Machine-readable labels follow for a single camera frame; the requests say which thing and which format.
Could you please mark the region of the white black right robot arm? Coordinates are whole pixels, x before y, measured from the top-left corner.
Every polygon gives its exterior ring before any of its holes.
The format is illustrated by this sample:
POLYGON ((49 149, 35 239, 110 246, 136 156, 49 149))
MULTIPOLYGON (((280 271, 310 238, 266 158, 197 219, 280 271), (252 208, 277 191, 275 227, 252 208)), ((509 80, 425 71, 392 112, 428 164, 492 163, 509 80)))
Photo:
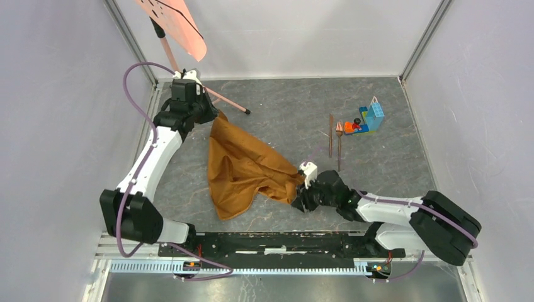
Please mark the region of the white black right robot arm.
POLYGON ((348 221, 371 223, 374 230, 364 239, 368 255, 387 250, 429 251, 442 261, 462 266, 470 251, 479 246, 482 225, 439 191, 414 198, 379 196, 347 186, 333 170, 318 173, 303 168, 291 206, 306 213, 328 206, 348 221))

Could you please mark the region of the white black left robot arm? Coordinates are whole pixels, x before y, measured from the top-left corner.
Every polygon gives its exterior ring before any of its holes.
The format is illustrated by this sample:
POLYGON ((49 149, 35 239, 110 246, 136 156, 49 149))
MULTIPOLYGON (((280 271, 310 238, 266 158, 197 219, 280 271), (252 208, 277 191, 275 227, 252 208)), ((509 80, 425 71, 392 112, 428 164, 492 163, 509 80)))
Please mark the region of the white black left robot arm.
POLYGON ((172 242, 182 256, 193 255, 198 240, 191 225, 163 218, 153 205, 155 191, 171 157, 196 124, 211 122, 218 111, 198 79, 174 79, 171 96, 152 120, 142 153, 116 189, 99 197, 106 229, 111 236, 153 244, 172 242))

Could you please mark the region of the orange cloth napkin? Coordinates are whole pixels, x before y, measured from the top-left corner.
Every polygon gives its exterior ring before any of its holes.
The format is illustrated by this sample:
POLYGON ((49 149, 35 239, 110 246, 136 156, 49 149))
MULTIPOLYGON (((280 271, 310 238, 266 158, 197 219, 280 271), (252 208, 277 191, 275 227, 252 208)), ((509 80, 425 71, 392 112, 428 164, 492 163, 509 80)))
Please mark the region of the orange cloth napkin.
POLYGON ((282 154, 219 113, 208 139, 207 181, 216 214, 225 221, 246 212, 257 194, 290 204, 304 177, 282 154))

